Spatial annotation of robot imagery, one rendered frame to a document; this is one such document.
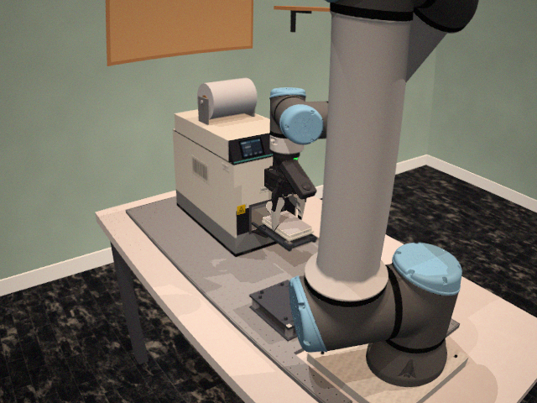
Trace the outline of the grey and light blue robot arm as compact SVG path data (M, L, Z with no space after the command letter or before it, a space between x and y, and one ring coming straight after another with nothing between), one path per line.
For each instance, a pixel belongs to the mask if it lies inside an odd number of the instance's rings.
M406 82L446 34L467 26L479 0L325 1L328 102L306 102L292 87L269 98L273 152L297 154L326 139L318 252L305 277L289 281L295 331L308 353L369 343L368 367L382 381L426 385L446 365L461 265L428 243L398 247L392 264L381 257Z

